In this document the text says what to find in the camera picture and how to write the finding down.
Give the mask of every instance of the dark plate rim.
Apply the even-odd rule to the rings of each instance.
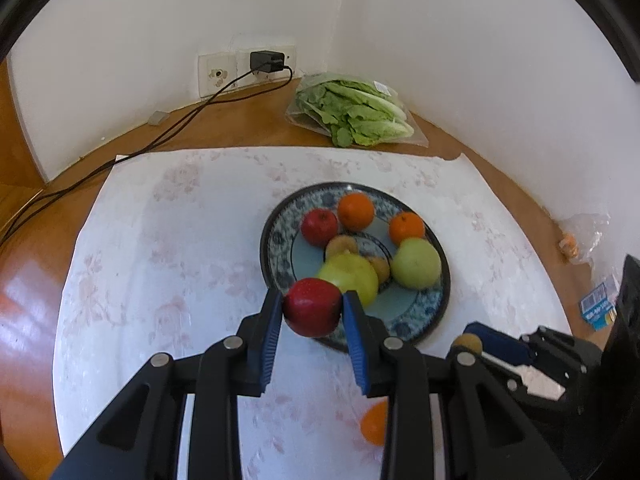
[[[271,211],[271,214],[268,216],[266,222],[264,223],[264,227],[262,228],[262,234],[260,235],[260,270],[262,271],[262,278],[264,279],[264,283],[267,285],[267,287],[276,286],[275,280],[273,279],[273,275],[271,274],[271,270],[267,262],[267,240],[271,232],[271,229],[273,228],[273,225],[275,223],[275,219],[278,217],[278,215],[281,213],[281,211],[285,208],[286,205],[288,205],[293,200],[297,199],[302,194],[305,194],[309,191],[322,189],[324,187],[329,187],[329,186],[341,186],[341,187],[351,186],[353,189],[356,189],[359,191],[370,192],[373,194],[383,194],[385,195],[385,197],[391,200],[391,202],[397,205],[402,211],[415,213],[413,209],[411,209],[407,204],[405,204],[401,200],[398,200],[395,196],[392,196],[389,193],[382,191],[380,189],[376,189],[371,186],[365,186],[364,184],[356,184],[354,182],[330,181],[330,182],[321,182],[320,184],[312,184],[311,186],[302,187],[299,190],[284,197],[284,199],[280,201],[280,203],[273,209],[273,211]],[[449,297],[451,294],[451,274],[449,270],[449,262],[447,261],[447,257],[444,253],[444,249],[442,248],[442,245],[440,244],[438,237],[431,230],[427,222],[425,222],[424,219],[422,219],[422,222],[424,223],[427,239],[435,247],[435,249],[438,251],[438,254],[440,255],[440,260],[442,263],[442,300],[440,301],[438,309],[435,315],[433,316],[431,323],[429,323],[425,327],[425,329],[422,330],[420,333],[418,333],[417,335],[415,335],[414,337],[406,341],[409,344],[414,344],[414,343],[417,343],[418,341],[421,341],[422,339],[427,337],[431,332],[433,332],[433,330],[440,324],[440,321],[442,320],[442,317],[444,316],[444,313],[447,307],[449,306]],[[348,351],[346,345],[335,343],[327,338],[318,338],[317,341],[321,342],[325,346],[329,346],[330,348],[339,350],[341,352]]]

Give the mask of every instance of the wooden table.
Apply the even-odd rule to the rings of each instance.
[[[328,137],[285,120],[284,110],[293,90],[294,85],[290,85],[247,101],[209,107],[162,149],[330,146]],[[74,183],[117,154],[139,149],[191,108],[174,112],[161,126],[140,126],[95,150],[53,181],[47,192]],[[590,288],[589,269],[564,261],[557,248],[557,225],[517,184],[477,153],[427,121],[417,121],[429,138],[428,148],[395,144],[379,149],[447,160],[465,153],[529,238],[558,292],[574,334],[589,335],[592,330],[577,308],[577,301]],[[106,177],[102,174],[59,200],[0,249],[2,430],[9,453],[31,479],[48,478],[62,458],[51,382],[58,309],[76,237]]]

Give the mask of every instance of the white tablecloth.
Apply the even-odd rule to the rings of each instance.
[[[63,291],[53,381],[65,453],[152,354],[203,352],[260,309],[264,221],[288,194],[331,180],[391,193],[441,241],[449,307],[421,351],[444,356],[474,320],[511,335],[539,324],[569,331],[529,241],[465,156],[447,162],[326,148],[143,155],[105,182]],[[283,324],[266,394],[239,401],[245,478],[379,478],[381,451],[358,430],[372,402],[346,355]],[[181,478],[185,466],[181,459]]]

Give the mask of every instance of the black cable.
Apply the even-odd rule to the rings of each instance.
[[[263,63],[260,66],[260,68],[263,67],[264,65],[269,64],[269,63],[270,62]],[[148,153],[149,151],[154,150],[156,148],[159,148],[160,146],[162,146],[165,143],[169,142],[176,135],[178,135],[181,131],[183,131],[191,123],[191,121],[193,121],[197,117],[197,115],[199,115],[199,113],[204,110],[204,108],[206,108],[208,106],[211,106],[211,105],[218,105],[218,104],[224,104],[224,103],[236,103],[238,101],[244,101],[246,99],[250,99],[250,98],[256,97],[258,95],[268,94],[269,92],[275,92],[276,90],[280,90],[281,88],[284,88],[289,83],[291,83],[291,80],[293,79],[293,70],[289,66],[285,66],[284,70],[289,70],[289,79],[287,79],[287,81],[284,82],[282,85],[276,86],[274,88],[268,88],[266,90],[261,90],[260,92],[256,92],[255,94],[249,94],[249,95],[245,95],[243,97],[236,97],[236,98],[233,98],[233,99],[225,99],[224,101],[215,101],[216,97],[218,97],[220,94],[222,94],[222,92],[224,92],[226,89],[228,89],[230,86],[232,86],[236,82],[238,82],[241,79],[247,77],[249,74],[253,73],[254,71],[251,70],[251,71],[249,71],[249,72],[247,72],[245,74],[242,74],[241,76],[236,77],[235,79],[230,81],[228,84],[223,86],[220,90],[218,90],[215,94],[213,94],[203,104],[200,104],[200,105],[196,106],[193,110],[190,110],[189,112],[187,112],[183,117],[178,119],[174,124],[172,124],[169,128],[167,128],[164,132],[162,132],[154,140],[152,140],[150,143],[148,143],[144,148],[141,148],[140,150],[137,150],[136,152],[129,153],[129,155],[126,155],[126,156],[124,156],[123,158],[121,158],[119,160],[109,160],[109,161],[103,163],[102,165],[98,166],[98,168],[95,168],[95,170],[93,170],[88,175],[82,177],[80,180],[78,180],[77,182],[75,182],[71,186],[65,187],[65,189],[61,189],[61,190],[53,192],[53,193],[49,193],[49,194],[46,194],[46,195],[42,195],[42,196],[33,198],[32,200],[30,200],[29,202],[27,202],[23,206],[22,212],[19,215],[17,215],[16,218],[14,218],[14,220],[12,221],[11,225],[9,225],[7,231],[4,233],[4,235],[2,236],[2,239],[0,240],[0,248],[7,242],[7,240],[9,238],[11,238],[18,231],[18,229],[20,229],[20,227],[25,225],[34,216],[36,216],[41,211],[44,211],[51,204],[53,204],[54,202],[57,202],[63,196],[68,195],[70,192],[72,192],[73,190],[75,190],[79,186],[82,186],[82,184],[84,184],[85,182],[87,182],[88,180],[93,178],[94,176],[102,173],[103,171],[110,170],[111,168],[113,168],[114,166],[117,166],[121,162],[125,162],[127,160],[131,160],[132,158],[134,158],[136,156],[143,155],[143,153]],[[164,136],[166,136],[171,130],[173,130],[179,124],[181,124],[181,126],[177,130],[175,130],[172,134],[170,134],[169,136],[167,136],[166,138],[163,139]],[[41,202],[42,200],[45,200],[47,198],[51,198],[52,200],[47,202],[42,207],[36,209],[36,211],[32,212],[30,215],[27,216],[27,218],[25,218],[23,221],[18,223],[20,218],[27,212],[28,209],[33,207],[38,202]]]

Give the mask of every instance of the red apple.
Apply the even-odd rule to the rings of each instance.
[[[342,294],[333,283],[318,278],[297,281],[284,297],[282,313],[293,332],[324,337],[338,326]]]
[[[312,209],[302,219],[300,231],[307,242],[324,249],[338,234],[338,219],[329,209]]]

